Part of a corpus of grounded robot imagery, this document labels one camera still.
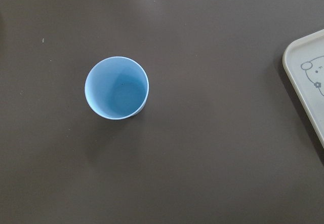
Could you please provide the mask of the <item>cream rectangular tray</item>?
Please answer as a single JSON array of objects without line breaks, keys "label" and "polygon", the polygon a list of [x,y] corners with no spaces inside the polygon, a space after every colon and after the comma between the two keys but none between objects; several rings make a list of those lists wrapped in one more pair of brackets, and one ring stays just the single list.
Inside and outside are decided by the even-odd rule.
[{"label": "cream rectangular tray", "polygon": [[290,43],[282,64],[323,144],[323,30]]}]

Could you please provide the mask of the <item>blue cup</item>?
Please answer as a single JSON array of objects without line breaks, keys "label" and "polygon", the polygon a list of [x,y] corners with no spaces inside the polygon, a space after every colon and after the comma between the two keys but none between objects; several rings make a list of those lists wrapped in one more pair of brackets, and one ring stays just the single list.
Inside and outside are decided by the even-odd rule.
[{"label": "blue cup", "polygon": [[128,57],[114,56],[89,71],[85,98],[97,115],[123,120],[138,114],[149,95],[149,79],[143,67]]}]

